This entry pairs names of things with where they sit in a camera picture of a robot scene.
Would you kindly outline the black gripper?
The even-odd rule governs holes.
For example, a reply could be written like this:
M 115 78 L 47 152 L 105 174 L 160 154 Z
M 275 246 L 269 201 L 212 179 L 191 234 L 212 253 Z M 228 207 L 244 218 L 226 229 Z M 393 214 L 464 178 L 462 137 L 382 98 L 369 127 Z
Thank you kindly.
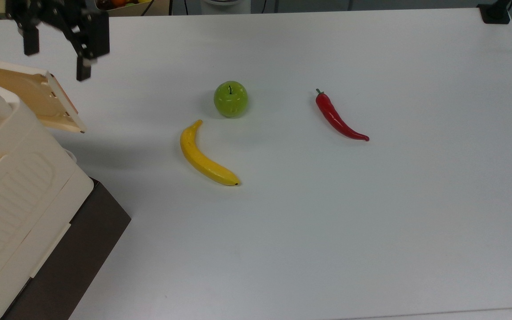
M 7 0 L 5 16 L 16 22 L 26 56 L 40 51 L 39 24 L 61 31 L 78 56 L 79 82 L 91 78 L 94 59 L 110 53 L 108 12 L 93 0 Z

